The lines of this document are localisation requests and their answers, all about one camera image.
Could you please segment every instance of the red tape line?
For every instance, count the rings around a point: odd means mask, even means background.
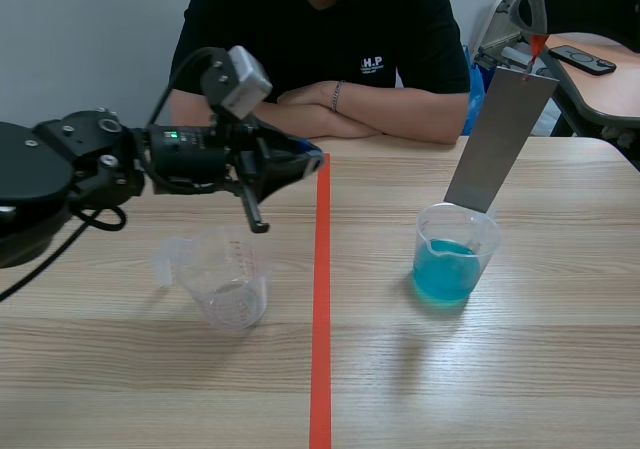
[[[309,449],[331,449],[331,156],[318,174]]]

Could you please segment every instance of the robotic arm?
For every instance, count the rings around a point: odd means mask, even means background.
[[[531,34],[585,32],[640,52],[640,0],[515,0],[511,20]]]
[[[215,114],[210,127],[128,128],[105,109],[30,129],[0,123],[0,268],[40,256],[72,216],[102,230],[121,230],[126,216],[119,206],[142,194],[145,174],[160,194],[230,192],[242,200],[253,232],[269,230],[259,204],[317,171],[324,155],[251,115],[271,84],[245,49],[198,52],[189,64],[211,59],[202,78]],[[96,212],[87,216],[87,210]],[[120,223],[96,221],[101,210],[115,212]]]

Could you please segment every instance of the white wall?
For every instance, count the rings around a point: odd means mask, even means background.
[[[95,107],[143,124],[167,81],[189,0],[0,0],[0,120]],[[453,0],[462,40],[495,0]]]

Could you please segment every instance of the blue liquid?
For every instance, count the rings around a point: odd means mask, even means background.
[[[454,241],[434,239],[436,252],[473,256],[467,246]],[[418,249],[413,263],[413,280],[420,296],[442,302],[458,302],[468,298],[480,280],[480,261],[475,257],[437,256],[425,245]]]

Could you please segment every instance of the measuring cup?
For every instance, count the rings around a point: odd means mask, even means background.
[[[223,227],[193,239],[169,239],[153,258],[163,286],[173,278],[217,328],[240,330],[267,308],[268,274],[247,229]]]
[[[467,299],[500,245],[489,216],[454,204],[424,209],[417,232],[413,280],[418,295],[434,302]]]

